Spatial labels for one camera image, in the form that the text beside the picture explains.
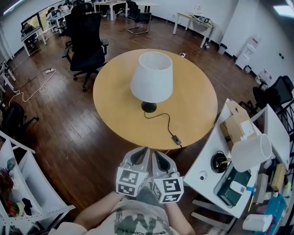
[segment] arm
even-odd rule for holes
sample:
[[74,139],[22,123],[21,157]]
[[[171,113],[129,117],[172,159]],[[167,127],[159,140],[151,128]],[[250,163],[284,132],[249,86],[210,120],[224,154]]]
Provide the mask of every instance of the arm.
[[166,213],[170,226],[180,235],[195,235],[192,226],[184,217],[182,211],[175,202],[166,204]]
[[111,192],[100,201],[83,210],[74,223],[82,225],[87,230],[96,228],[123,197],[123,194]]

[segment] trash bin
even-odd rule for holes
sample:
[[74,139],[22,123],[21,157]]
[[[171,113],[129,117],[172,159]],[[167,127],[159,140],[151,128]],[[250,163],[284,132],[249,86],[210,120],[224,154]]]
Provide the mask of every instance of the trash bin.
[[246,65],[245,72],[250,73],[250,71],[251,71],[251,67],[249,65]]
[[228,47],[227,47],[226,45],[224,45],[224,44],[221,43],[218,52],[219,52],[221,55],[223,55],[223,54],[225,53],[226,49],[228,49]]

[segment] white lampshade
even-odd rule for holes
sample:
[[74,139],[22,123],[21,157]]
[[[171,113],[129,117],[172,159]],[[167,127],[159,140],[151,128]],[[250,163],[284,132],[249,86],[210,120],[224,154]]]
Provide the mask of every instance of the white lampshade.
[[234,144],[231,155],[234,168],[247,171],[271,157],[271,141],[266,134],[239,141]]
[[173,62],[160,52],[140,56],[130,88],[135,97],[148,103],[159,103],[173,93]]

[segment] white shelving unit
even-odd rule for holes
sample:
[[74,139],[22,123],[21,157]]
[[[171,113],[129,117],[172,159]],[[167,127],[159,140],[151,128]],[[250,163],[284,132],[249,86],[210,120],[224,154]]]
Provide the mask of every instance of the white shelving unit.
[[32,204],[32,216],[25,214],[14,218],[8,217],[4,206],[0,203],[0,231],[5,227],[6,234],[9,234],[10,226],[14,225],[26,235],[34,226],[38,227],[35,222],[39,222],[45,229],[54,228],[75,206],[67,206],[52,188],[35,161],[34,150],[11,139],[1,131],[0,136],[6,139],[0,149],[1,168],[7,168],[7,161],[11,158],[15,159],[13,152],[15,149],[26,150],[20,163],[13,168],[13,178],[17,182],[17,188],[13,189],[11,194],[15,202],[26,198]]

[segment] round wooden table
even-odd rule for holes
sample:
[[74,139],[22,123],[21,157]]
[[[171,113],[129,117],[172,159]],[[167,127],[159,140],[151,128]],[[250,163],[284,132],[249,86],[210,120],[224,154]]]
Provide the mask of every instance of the round wooden table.
[[193,144],[212,128],[217,114],[217,98],[207,76],[192,62],[174,53],[141,49],[113,58],[96,78],[93,88],[95,107],[112,131],[134,144],[152,149],[180,148],[168,131],[168,116],[145,118],[142,101],[130,90],[139,57],[149,51],[164,53],[172,59],[173,94],[158,103],[155,112],[146,113],[146,116],[168,113],[170,131],[181,140],[181,145]]

